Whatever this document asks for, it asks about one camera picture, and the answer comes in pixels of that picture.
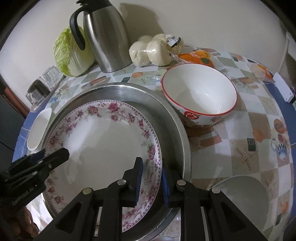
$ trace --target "floral plate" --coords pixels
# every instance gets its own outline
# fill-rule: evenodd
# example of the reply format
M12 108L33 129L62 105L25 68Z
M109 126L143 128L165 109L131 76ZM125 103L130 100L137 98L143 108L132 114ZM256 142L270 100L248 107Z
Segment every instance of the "floral plate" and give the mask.
M140 197L135 208L123 208L122 232L145 216L159 189L162 159L155 132L138 110L113 100L84 104L58 124L45 155L61 147L69 150L69 160L50 172L44 192L57 213L85 187L102 189L121 179L140 156Z

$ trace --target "bowl with red rim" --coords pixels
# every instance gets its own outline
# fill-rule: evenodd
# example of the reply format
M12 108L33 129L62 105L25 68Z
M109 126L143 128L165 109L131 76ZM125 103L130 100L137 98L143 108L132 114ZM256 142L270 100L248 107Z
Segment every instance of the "bowl with red rim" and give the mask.
M189 127L207 128L230 113L237 92L221 72L201 64L180 64L161 79L163 92Z

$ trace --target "gray plate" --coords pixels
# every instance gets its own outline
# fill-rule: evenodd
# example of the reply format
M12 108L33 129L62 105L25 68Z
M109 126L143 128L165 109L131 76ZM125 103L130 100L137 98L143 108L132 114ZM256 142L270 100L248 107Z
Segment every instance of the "gray plate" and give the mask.
M109 83L82 92L57 113L47 128L42 148L46 147L53 130L68 113L85 103L100 99L123 101L138 109L153 126L160 143L162 157L167 160L171 168L179 171L183 179L190 180L190 146L178 115L166 100L140 85ZM46 206L54 217L57 213L46 197L44 195ZM137 225L122 234L122 240L151 240L169 225L178 211L178 208L171 209L164 205L160 187L149 212Z

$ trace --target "red rim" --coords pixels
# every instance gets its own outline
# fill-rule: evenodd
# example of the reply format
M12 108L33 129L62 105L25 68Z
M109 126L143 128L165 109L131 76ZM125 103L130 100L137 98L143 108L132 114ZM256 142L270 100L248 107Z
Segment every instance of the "red rim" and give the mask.
M180 65L183 65L183 64L176 65L176 66L170 68L167 72L169 72L171 69L173 69L173 68L175 68L175 67L178 67L178 66L180 66ZM184 106L178 104L176 101L174 101L174 100L168 95L168 93L165 91L165 88L164 88L164 86L163 86L163 79L164 79L164 77L165 77L165 75L166 75L167 72L165 72L165 74L163 75L163 77L161 78L161 81L160 81L160 83L161 83L161 87L162 87L162 89L163 89L164 94L166 95L166 97L168 97L168 98L169 98L173 103L175 103L177 106L179 106L179 107L181 107L181 108L183 108L183 109L185 109L185 110L187 110L187 111L190 111L190 112L192 112L192 113L194 113L194 114L198 114L198 115L219 116L219 115L225 115L225 114L231 112L231 111L235 108L235 106L237 105L237 90L236 90L234 84L231 82L231 80L230 80L225 74L223 74L223 73L221 73L220 71L218 71L219 73L223 74L223 75L224 75L224 76L230 81L230 83L233 85L233 88L234 88L234 90L235 90L235 95L236 95L236 101L235 101L234 106L233 106L230 110L228 110L228 111L226 111L226 112L223 112L223 113L220 113L220 114L205 114L205 113L200 113L200 112L197 112L197 111L194 111L194 110L188 109L188 108L186 108L186 107L184 107Z

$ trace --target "black lid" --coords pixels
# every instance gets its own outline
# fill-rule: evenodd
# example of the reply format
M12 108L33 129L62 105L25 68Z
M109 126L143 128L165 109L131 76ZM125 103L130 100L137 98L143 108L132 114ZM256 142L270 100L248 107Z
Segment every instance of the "black lid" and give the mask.
M87 6L88 12L93 12L104 7L112 6L109 0L79 0L76 3L80 3L81 6Z

